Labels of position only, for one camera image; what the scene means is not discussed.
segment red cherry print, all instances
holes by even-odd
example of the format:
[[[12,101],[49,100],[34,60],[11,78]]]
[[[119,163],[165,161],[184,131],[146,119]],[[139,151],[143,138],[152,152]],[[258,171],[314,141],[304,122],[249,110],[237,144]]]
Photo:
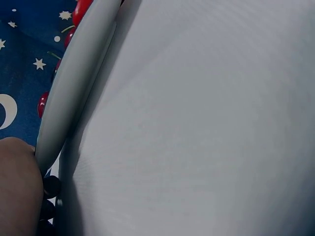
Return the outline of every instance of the red cherry print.
[[[61,59],[57,62],[57,65],[56,65],[56,69],[55,69],[55,73],[57,72],[59,66],[60,66],[60,63],[61,63]]]
[[[70,41],[74,35],[74,32],[75,32],[75,28],[72,28],[71,30],[69,30],[69,32],[68,32],[68,34],[64,40],[64,48],[68,47],[68,45],[69,45],[69,43],[70,43]]]
[[[37,112],[38,112],[39,118],[42,118],[42,116],[43,116],[45,105],[46,105],[47,98],[48,98],[48,94],[49,94],[49,92],[44,92],[43,95],[40,97],[40,100],[38,102]]]
[[[78,0],[77,6],[72,13],[72,22],[75,26],[79,25],[92,2],[93,0]]]

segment blue fabric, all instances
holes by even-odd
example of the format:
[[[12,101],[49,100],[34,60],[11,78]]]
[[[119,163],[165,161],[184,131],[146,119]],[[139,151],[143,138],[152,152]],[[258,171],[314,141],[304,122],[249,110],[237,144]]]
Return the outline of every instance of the blue fabric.
[[[75,6],[75,0],[1,2],[0,138],[15,136],[31,145],[36,144],[40,126],[37,103],[40,96],[49,91],[50,79],[58,62],[47,52],[62,57],[67,32],[61,31],[72,25],[72,18],[62,19],[60,13],[66,12],[67,15]],[[46,64],[43,70],[33,64],[36,59],[42,59]]]

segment white fabric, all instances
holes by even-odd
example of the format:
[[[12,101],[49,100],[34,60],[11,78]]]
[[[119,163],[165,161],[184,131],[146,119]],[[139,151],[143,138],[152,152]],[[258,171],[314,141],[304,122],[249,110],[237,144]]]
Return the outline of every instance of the white fabric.
[[[314,5],[126,0],[62,156],[60,231],[307,235],[315,216]]]

